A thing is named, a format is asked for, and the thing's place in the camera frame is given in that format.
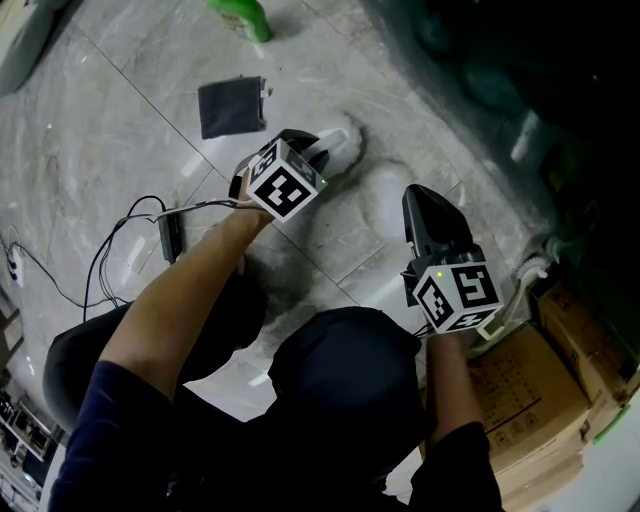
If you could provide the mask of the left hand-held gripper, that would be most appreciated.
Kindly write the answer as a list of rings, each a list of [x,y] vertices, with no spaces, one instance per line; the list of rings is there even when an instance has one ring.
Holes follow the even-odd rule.
[[[285,223],[326,187],[323,175],[340,175],[351,166],[351,150],[343,146],[349,131],[333,128],[319,135],[284,129],[236,167],[229,197],[244,191],[249,200]]]

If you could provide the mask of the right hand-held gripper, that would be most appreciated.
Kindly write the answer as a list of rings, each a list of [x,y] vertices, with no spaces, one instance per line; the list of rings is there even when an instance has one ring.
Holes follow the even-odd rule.
[[[464,215],[418,184],[405,189],[402,211],[411,252],[401,273],[407,305],[419,308],[438,334],[476,329],[493,319],[503,295]]]

